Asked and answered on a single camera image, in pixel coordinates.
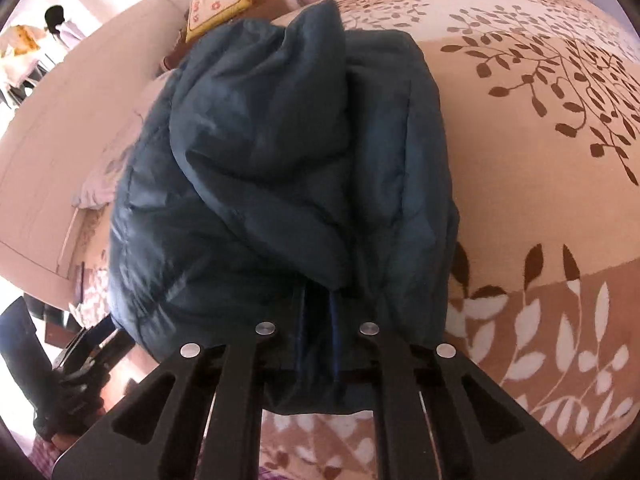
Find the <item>pillow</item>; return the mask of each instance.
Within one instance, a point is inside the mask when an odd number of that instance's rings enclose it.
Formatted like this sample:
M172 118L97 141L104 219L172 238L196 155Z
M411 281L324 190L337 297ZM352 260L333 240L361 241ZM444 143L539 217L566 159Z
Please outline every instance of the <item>pillow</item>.
M186 40L199 38L251 5L252 0L193 0L187 20Z
M200 0L193 0L191 2L190 10L188 10L187 12L187 20L189 20L190 18L191 10L193 9L193 6L196 3L196 1L199 2ZM210 26L207 28L207 30L211 30L217 25L220 25L223 21L222 18L224 18L224 20L229 20L233 18L261 18L264 20L271 21L300 7L295 3L293 4L291 4L290 2L288 3L286 0L250 0L250 1L251 1L250 6L248 6L244 10L239 10L239 9L236 9L235 7L231 9L231 7L225 6L224 9L225 11L229 11L228 14L225 13L224 16L222 14L217 14L214 18L211 18L209 16L207 19L207 23L209 23ZM218 10L223 10L223 6L221 5ZM199 35L194 36L193 33L188 34L187 28L188 28L188 25L185 26L180 31L180 34L178 35L178 40L174 45L174 49L169 54L167 54L167 56L164 56L164 58L160 62L160 68L163 71L172 70L176 68L200 39Z
M80 209L100 209L115 199L116 187L122 172L142 132L151 107L173 71L162 74L149 83L140 94L131 113L113 140L100 155L98 163L82 183L71 204Z

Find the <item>colorful pillowcase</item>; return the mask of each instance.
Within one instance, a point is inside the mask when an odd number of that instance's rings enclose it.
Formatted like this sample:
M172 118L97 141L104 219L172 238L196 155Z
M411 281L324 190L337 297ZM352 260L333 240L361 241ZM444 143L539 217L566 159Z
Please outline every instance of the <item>colorful pillowcase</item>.
M146 117L171 74L162 74L145 87L125 123L100 155L78 194L73 197L71 205L80 209L101 209L113 202L133 145L140 137Z

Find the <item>brown leaf pattern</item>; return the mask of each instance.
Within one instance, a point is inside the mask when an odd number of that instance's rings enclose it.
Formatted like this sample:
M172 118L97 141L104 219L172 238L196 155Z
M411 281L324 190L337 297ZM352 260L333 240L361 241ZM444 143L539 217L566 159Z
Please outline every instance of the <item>brown leaf pattern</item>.
M538 244L531 248L524 261L524 290L527 290L529 284L542 273L544 265L545 259L542 253L542 245Z
M578 280L580 278L580 269L578 264L575 263L575 258L571 254L569 247L562 246L562 264L564 265L564 276L568 282Z
M426 16L427 0L336 0L345 29L407 28Z
M586 9L563 7L561 0L538 0L549 5L544 16L531 16L519 6L505 10L495 6L489 11L472 8L456 16L456 22L464 21L472 27L472 12L482 17L482 22L492 30L482 30L481 38L501 38L506 46L492 40L478 43L464 36L465 44L450 44L443 52L461 52L484 59L476 66L481 78L491 78L497 70L510 70L511 64L519 64L524 73L520 83L510 87L493 86L488 94L507 97L514 91L531 94L531 105L540 118L548 114L548 104L542 101L538 86L549 86L554 96L562 100L562 106L575 114L575 121L557 123L555 130L564 136L575 138L589 123L597 121L599 128L590 126L598 142L590 146L591 156L615 156L622 165L626 177L636 186L638 180L629 167L629 156L622 146L631 141L621 136L628 133L632 140L640 134L640 83L626 70L622 58L595 46L594 39L585 30L593 32L601 41L617 46L629 59L635 59L630 48L620 45L619 35L606 36L610 30L596 27L596 20ZM560 37L564 48L551 43L552 37Z
M456 251L453 254L453 262L451 263L451 275L462 285L465 298L469 294L469 259L460 242L456 243Z
M495 298L496 296L502 296L506 294L505 290L501 286L485 285L476 290L472 295L472 300L478 298Z

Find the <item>dark blue jacket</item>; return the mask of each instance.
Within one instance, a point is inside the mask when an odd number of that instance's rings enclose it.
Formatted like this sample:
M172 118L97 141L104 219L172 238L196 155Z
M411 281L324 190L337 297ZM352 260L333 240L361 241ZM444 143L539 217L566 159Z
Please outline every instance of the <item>dark blue jacket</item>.
M276 319L314 282L434 346L457 230L438 88L408 34L345 32L332 1L286 28L241 20L198 42L146 120L113 213L111 310L162 360Z

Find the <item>cloth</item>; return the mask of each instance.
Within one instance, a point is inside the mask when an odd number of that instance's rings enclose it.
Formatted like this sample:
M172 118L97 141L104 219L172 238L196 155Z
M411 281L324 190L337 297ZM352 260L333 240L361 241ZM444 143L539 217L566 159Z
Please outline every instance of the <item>cloth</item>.
M73 50L82 40L84 40L84 38L86 38L82 30L80 30L71 20L67 20L59 25L58 30L60 31L58 37L68 50Z
M39 62L39 41L46 37L44 30L29 25L15 25L0 35L0 77L2 84L22 85Z
M338 6L411 34L440 89L448 341L576 457L606 446L640 409L637 38L587 0Z
M457 227L438 89L408 35L345 33L331 0L287 28L230 23L167 82L130 156L111 312L162 360L277 318L272 301L314 282L434 346Z
M113 202L127 158L142 132L142 125L171 72L150 82L131 109L113 140L102 150L100 159L85 178L71 205L80 209L100 209Z

